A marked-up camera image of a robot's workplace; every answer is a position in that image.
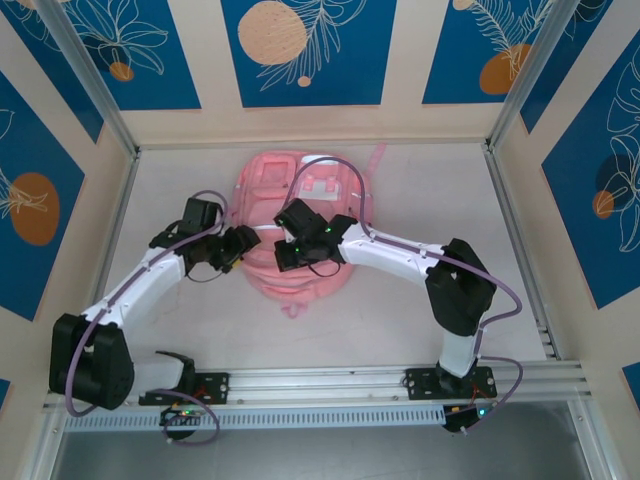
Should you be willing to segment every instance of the pink backpack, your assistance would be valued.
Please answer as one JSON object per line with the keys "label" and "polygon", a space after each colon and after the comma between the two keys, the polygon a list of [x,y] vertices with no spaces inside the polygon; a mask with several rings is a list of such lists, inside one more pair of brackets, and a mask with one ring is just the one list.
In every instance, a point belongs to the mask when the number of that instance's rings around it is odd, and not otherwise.
{"label": "pink backpack", "polygon": [[[373,215],[369,177],[383,152],[384,145],[378,146],[363,175],[367,192],[364,220],[367,223]],[[290,318],[306,311],[310,301],[337,291],[353,272],[352,265],[342,265],[338,269],[332,261],[315,264],[313,268],[317,274],[308,268],[280,272],[276,265],[273,244],[284,239],[284,232],[273,219],[283,207],[298,168],[324,156],[332,155],[294,151],[261,153],[242,170],[233,194],[233,224],[250,226],[262,240],[244,256],[242,269],[249,283],[267,297],[279,300],[283,313]],[[298,179],[293,197],[303,199],[326,220],[336,214],[355,218],[360,215],[358,179],[349,167],[335,161],[322,161],[307,168]]]}

